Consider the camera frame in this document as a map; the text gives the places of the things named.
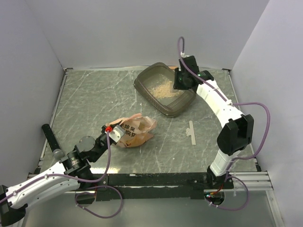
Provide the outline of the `orange cat litter bag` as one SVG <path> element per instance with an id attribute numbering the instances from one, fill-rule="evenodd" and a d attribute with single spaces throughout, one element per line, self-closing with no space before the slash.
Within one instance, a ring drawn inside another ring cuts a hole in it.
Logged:
<path id="1" fill-rule="evenodd" d="M 125 130 L 125 135 L 119 140 L 117 146 L 121 148 L 138 147 L 153 137 L 151 130 L 157 126 L 157 121 L 148 116 L 142 116 L 141 113 L 131 117 L 123 117 L 106 126 L 120 123 L 119 125 Z"/>

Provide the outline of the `white bag sealing clip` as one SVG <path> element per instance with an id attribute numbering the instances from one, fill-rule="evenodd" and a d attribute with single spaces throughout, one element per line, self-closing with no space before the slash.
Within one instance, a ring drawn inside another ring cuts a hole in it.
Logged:
<path id="1" fill-rule="evenodd" d="M 191 144 L 194 146 L 196 145 L 196 137 L 194 131 L 194 124 L 193 121 L 189 121 L 189 127 L 186 129 L 186 135 L 191 138 Z"/>

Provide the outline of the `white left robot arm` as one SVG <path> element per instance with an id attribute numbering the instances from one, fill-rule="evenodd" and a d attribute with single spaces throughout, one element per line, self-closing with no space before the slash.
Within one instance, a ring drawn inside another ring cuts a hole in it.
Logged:
<path id="1" fill-rule="evenodd" d="M 71 152 L 44 172 L 15 186 L 2 185 L 1 225 L 7 227 L 18 223 L 25 217 L 26 210 L 38 202 L 71 190 L 88 190 L 102 181 L 107 174 L 95 177 L 90 164 L 96 162 L 106 151 L 110 152 L 110 146 L 118 143 L 123 135 L 123 131 L 118 132 L 108 126 L 96 139 L 92 136 L 82 137 Z"/>

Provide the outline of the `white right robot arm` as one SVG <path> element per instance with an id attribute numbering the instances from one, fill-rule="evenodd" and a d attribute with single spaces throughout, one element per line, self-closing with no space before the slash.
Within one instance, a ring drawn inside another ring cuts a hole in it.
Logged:
<path id="1" fill-rule="evenodd" d="M 211 108 L 218 118 L 222 130 L 217 137 L 218 152 L 208 167 L 208 186 L 218 188 L 223 183 L 232 160 L 244 150 L 252 140 L 254 119 L 244 115 L 232 105 L 232 101 L 222 92 L 213 75 L 200 71 L 193 55 L 181 53 L 180 67 L 175 68 L 173 88 L 176 90 L 193 90 Z"/>

